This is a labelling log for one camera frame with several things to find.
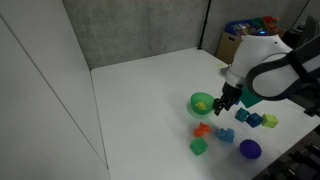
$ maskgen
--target box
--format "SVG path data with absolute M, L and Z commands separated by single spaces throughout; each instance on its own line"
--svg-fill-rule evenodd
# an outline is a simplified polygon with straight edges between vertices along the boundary
M 223 32 L 215 56 L 226 64 L 232 64 L 234 54 L 241 41 L 241 37 Z

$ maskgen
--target white table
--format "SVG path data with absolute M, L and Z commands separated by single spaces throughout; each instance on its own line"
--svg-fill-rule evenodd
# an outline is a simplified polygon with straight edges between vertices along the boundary
M 262 101 L 249 109 L 275 114 L 275 129 L 251 128 L 234 116 L 242 104 L 220 116 L 197 116 L 188 103 L 195 92 L 221 96 L 226 65 L 195 48 L 94 69 L 92 78 L 111 180 L 251 179 L 320 124 L 289 100 Z M 208 150 L 195 156 L 189 149 L 199 122 L 233 128 L 233 144 L 213 135 Z M 245 139 L 262 147 L 258 160 L 238 150 Z

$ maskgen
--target orange block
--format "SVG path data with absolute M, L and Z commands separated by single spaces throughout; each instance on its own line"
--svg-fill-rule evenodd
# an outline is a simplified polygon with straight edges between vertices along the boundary
M 200 122 L 200 125 L 197 129 L 194 130 L 193 135 L 195 137 L 201 137 L 203 136 L 205 133 L 210 133 L 211 129 L 208 125 Z

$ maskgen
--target purple toy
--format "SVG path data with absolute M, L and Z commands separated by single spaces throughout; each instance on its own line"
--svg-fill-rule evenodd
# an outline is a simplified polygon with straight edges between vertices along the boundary
M 258 143 L 251 139 L 246 139 L 240 144 L 240 152 L 248 159 L 258 159 L 262 150 Z

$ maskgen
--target green block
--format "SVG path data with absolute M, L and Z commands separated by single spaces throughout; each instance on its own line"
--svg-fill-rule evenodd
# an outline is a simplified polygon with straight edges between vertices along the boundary
M 196 138 L 191 142 L 190 149 L 198 156 L 208 149 L 208 144 L 201 137 Z
M 262 116 L 262 126 L 268 127 L 268 128 L 274 128 L 278 124 L 278 120 L 275 115 L 272 114 L 264 114 Z
M 260 101 L 262 101 L 262 99 L 253 95 L 247 87 L 244 87 L 244 88 L 242 88 L 242 94 L 240 97 L 240 101 L 242 102 L 242 104 L 246 108 L 249 108 L 249 107 L 259 103 Z

